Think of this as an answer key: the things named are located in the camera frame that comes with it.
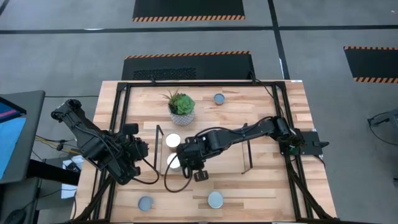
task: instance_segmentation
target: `round container lid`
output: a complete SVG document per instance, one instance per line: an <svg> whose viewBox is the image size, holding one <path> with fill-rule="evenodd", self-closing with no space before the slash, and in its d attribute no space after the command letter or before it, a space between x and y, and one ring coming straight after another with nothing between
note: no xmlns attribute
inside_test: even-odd
<svg viewBox="0 0 398 224"><path fill-rule="evenodd" d="M138 208L141 211L148 211L152 208L154 200L151 197L144 196L138 201Z"/></svg>
<svg viewBox="0 0 398 224"><path fill-rule="evenodd" d="M166 137L166 145L168 147L177 147L181 143L181 137L178 134L172 133Z"/></svg>
<svg viewBox="0 0 398 224"><path fill-rule="evenodd" d="M171 153L169 155L169 157L167 158L167 165L169 165L171 163L171 161L173 160L174 156L177 155L177 153ZM175 158L173 163L170 165L171 169L176 169L180 167L180 161L178 160L178 158Z"/></svg>
<svg viewBox="0 0 398 224"><path fill-rule="evenodd" d="M215 101L217 104L224 103L224 101L225 101L225 96L222 95L221 93L217 93L217 94L214 96L214 101Z"/></svg>
<svg viewBox="0 0 398 224"><path fill-rule="evenodd" d="M224 198L219 192L212 192L207 199L211 208L221 208L224 204Z"/></svg>

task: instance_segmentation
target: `floor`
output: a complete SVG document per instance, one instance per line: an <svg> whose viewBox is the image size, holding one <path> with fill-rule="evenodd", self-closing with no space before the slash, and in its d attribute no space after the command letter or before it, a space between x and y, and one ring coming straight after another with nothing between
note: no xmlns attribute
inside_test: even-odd
<svg viewBox="0 0 398 224"><path fill-rule="evenodd" d="M60 29L143 27L272 26L266 0L243 0L246 21L131 22L133 0L0 0L0 92L45 90L48 96L97 95L103 80L119 80L127 55L250 50L260 79L283 79L274 31L141 32L51 34ZM398 24L395 0L273 0L280 26L368 26ZM4 30L47 30L10 34ZM367 118L397 108L398 85L355 83L343 47L396 47L398 30L282 30L290 78L303 80L315 127L325 148L326 172L342 220L396 223L398 148L376 139ZM46 98L38 135L72 138L50 112L67 98ZM96 98L82 98L89 119ZM376 129L393 141L389 126ZM40 143L41 158L59 153ZM72 205L45 210L39 223L64 222Z"/></svg>

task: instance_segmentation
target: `potted plant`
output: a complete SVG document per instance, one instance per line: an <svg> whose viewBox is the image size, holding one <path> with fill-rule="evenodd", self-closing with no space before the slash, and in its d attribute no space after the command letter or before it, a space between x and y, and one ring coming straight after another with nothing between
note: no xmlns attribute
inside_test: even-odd
<svg viewBox="0 0 398 224"><path fill-rule="evenodd" d="M188 95L179 93L178 90L174 93L169 90L169 93L170 96L162 95L169 100L168 107L173 122L179 126L190 124L195 117L193 109L195 102Z"/></svg>

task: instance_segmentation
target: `wooden table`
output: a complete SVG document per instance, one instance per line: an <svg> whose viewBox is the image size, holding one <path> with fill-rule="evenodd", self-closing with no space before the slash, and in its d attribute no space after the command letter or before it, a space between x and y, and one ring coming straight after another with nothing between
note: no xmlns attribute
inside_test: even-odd
<svg viewBox="0 0 398 224"><path fill-rule="evenodd" d="M285 82L295 127L304 131L313 129L303 83ZM109 128L117 84L118 82L114 81L102 84L94 117L95 125L101 129ZM126 123L139 124L138 136L148 142L150 147L148 161L153 161L154 158L157 124L164 131L164 138L171 132L185 137L193 136L202 129L212 126L240 128L244 123L253 124L260 118L275 115L273 99L262 86L180 87L179 92L191 96L196 105L194 122L179 127L173 124L167 109L167 100L160 95L167 94L167 90L176 89L175 87L133 87L131 90ZM215 93L225 95L225 104L221 106L214 104ZM116 127L119 127L122 106L121 102ZM111 222L294 221L285 162L279 153L278 144L271 138L258 138L251 141L251 150L254 168L246 174L242 175L237 170L225 172L221 167L231 167L232 163L229 161L233 161L234 155L237 155L234 152L239 151L231 148L206 162L205 168L209 166L209 180L192 181L183 192L177 194L165 190L163 177L154 185L142 185L135 181L123 186L117 185ZM302 160L309 191L327 213L335 216L323 164L313 156L302 156ZM142 169L140 179L150 181L155 178L153 170L145 164L138 162L137 165ZM219 169L219 172L212 172L211 169ZM94 174L95 168L85 162L76 194L77 214L80 214L91 200ZM168 176L167 182L170 188L179 189L186 179L181 175L172 175ZM214 190L224 196L224 205L221 209L211 209L207 204L207 196ZM297 192L301 214L305 217L302 194L298 189ZM100 217L104 216L107 195L106 192L103 197ZM138 200L144 195L150 195L154 199L152 210L148 212L142 212L137 207Z"/></svg>

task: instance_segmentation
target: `caution stripe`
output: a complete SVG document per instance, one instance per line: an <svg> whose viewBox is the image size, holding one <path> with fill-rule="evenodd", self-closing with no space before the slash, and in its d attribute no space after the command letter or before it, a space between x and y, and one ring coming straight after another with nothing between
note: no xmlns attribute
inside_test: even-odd
<svg viewBox="0 0 398 224"><path fill-rule="evenodd" d="M134 17L133 22L178 22L178 21L242 21L245 16L159 16L159 17Z"/></svg>
<svg viewBox="0 0 398 224"><path fill-rule="evenodd" d="M250 54L250 51L233 51L233 52L204 52L204 53L179 53L179 54L156 54L156 55L130 55L124 59L132 58L158 58L158 57L187 57L187 56L209 56L209 55L234 55L234 54Z"/></svg>
<svg viewBox="0 0 398 224"><path fill-rule="evenodd" d="M398 78L355 77L354 81L369 83L398 83Z"/></svg>
<svg viewBox="0 0 398 224"><path fill-rule="evenodd" d="M363 49L363 50L398 50L398 47L359 47L359 46L345 46L344 50L348 49Z"/></svg>

